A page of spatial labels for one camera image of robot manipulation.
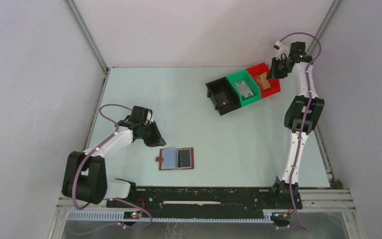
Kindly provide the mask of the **brown leather card holder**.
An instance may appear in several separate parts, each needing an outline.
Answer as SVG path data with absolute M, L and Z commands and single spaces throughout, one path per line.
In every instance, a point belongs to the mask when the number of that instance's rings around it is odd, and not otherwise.
M 178 151 L 180 149 L 190 149 L 192 156 L 192 165 L 189 168 L 179 168 L 178 166 Z M 164 148 L 160 150 L 159 156 L 155 159 L 159 163 L 160 171 L 170 170 L 191 170 L 194 169 L 194 149 L 189 148 Z

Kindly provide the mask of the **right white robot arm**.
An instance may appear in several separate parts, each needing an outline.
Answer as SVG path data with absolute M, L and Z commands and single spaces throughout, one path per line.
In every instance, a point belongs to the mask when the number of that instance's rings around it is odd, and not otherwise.
M 297 41 L 286 46 L 277 41 L 274 48 L 277 55 L 272 59 L 266 79 L 284 79 L 288 76 L 296 79 L 296 96 L 284 117 L 284 126 L 290 131 L 287 162 L 282 177 L 276 178 L 269 195 L 271 205 L 282 208 L 288 202 L 296 201 L 303 149 L 318 125 L 325 101 L 315 90 L 312 75 L 314 57 L 306 53 L 305 43 Z

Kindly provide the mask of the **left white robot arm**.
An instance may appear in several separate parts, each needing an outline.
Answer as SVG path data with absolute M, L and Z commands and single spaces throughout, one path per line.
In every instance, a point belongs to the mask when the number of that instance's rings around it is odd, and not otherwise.
M 105 107 L 100 107 L 99 114 L 114 125 L 114 130 L 96 146 L 73 151 L 67 159 L 62 194 L 71 198 L 77 209 L 81 209 L 78 200 L 97 205 L 111 198 L 118 198 L 125 207 L 134 206 L 137 193 L 131 190 L 133 184 L 122 179 L 109 179 L 106 162 L 137 139 L 147 147 L 166 145 L 151 109 L 134 106 L 125 119 L 116 121 L 103 114 Z

